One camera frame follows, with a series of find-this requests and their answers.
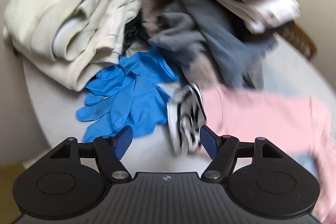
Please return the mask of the pink sweatshirt with striped trim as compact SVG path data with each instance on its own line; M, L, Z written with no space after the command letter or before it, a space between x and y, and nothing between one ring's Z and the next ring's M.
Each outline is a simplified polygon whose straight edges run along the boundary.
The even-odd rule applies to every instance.
M319 100L192 84L169 100L167 119L175 154L204 152L199 130L207 125L219 136L246 142L265 137L288 155L309 155L321 187L314 213L335 223L335 140L330 111Z

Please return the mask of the blue nitrile gloves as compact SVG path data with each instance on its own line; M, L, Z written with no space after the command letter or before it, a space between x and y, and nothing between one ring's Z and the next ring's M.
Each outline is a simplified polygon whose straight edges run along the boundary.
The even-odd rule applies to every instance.
M84 107L76 112L81 122L90 122L84 142L114 136L130 126L135 137L153 133L156 125L167 124L169 94L160 84L174 83L178 75L156 47L120 57L119 64L99 71L85 88Z

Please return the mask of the blue denim jeans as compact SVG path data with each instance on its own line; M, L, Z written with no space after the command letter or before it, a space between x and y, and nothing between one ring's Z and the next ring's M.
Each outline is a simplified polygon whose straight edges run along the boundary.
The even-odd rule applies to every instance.
M261 58L277 43L267 31L251 34L242 19L215 0L179 0L205 37L224 84L264 89Z

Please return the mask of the grey knit garment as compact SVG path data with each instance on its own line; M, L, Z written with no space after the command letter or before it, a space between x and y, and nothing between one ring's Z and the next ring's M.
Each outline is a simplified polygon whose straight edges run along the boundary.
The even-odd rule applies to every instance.
M192 17L175 1L159 17L161 30L149 39L149 44L179 66L187 66L205 51L206 40Z

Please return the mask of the cream knit sweater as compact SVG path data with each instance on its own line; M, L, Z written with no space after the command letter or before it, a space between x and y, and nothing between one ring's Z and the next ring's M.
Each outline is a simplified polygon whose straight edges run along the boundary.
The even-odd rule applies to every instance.
M41 72L74 91L118 63L141 0L10 0L3 36Z

